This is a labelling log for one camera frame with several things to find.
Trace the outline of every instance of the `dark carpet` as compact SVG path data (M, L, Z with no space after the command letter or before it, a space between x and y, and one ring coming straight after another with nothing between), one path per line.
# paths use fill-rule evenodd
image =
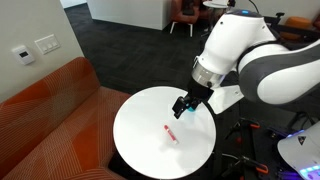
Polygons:
M66 14L85 57L91 61L103 86L130 94L153 86L172 86L186 90L194 57L201 53L203 39L200 36L206 22L195 24L191 38L189 26L185 24L177 24L173 34L169 34L171 24L159 31L94 21L86 4L68 8ZM230 73L223 85L235 84L236 81L237 76ZM241 148L235 143L239 134L224 140L229 127L234 125L239 116L285 126L293 115L242 100L215 118L215 148L223 153L240 155ZM212 158L198 171L182 179L212 179ZM131 169L118 154L111 164L114 171L127 179L150 179Z

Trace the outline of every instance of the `robotic arm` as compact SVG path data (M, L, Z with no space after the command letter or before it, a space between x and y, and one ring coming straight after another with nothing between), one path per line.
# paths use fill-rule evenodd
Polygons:
M239 74L239 86L220 87L232 70ZM219 114L245 97L319 117L319 85L320 40L290 51L278 42L261 15L234 10L217 22L204 51L195 58L188 94L179 97L172 109L178 119L186 109L195 110L208 102ZM219 98L219 92L225 93ZM319 132L317 123L278 143L283 159L304 179L320 173Z

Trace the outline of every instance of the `orange couch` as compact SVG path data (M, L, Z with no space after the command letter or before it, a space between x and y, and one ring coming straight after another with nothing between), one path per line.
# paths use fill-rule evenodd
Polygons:
M0 104L0 179L124 179L108 169L129 94L76 58Z

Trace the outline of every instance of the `wall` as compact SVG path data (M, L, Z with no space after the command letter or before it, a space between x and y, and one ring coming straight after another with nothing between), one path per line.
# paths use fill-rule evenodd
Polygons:
M63 8L76 6L79 4L87 3L87 0L60 0Z
M0 102L75 57L83 56L59 0L0 1ZM34 41L55 34L61 47L42 55ZM24 44L36 61L23 66L11 49Z
M288 16L301 16L314 20L320 13L320 0L252 0L263 16L275 16L277 12L284 12L284 23ZM248 0L237 0L236 8L256 11Z
M171 0L88 0L92 19L151 29L170 23Z

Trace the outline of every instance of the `table top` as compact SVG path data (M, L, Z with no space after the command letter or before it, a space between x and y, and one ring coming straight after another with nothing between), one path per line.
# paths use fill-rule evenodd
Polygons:
M221 9L228 8L227 5L217 4L217 3L214 3L213 1L204 1L203 5L210 7L210 8L221 8Z
M176 179L198 170L210 157L216 128L201 103L174 117L173 104L186 91L153 87L131 96L119 109L113 135L119 154L133 169L157 179ZM176 137L175 144L164 126Z

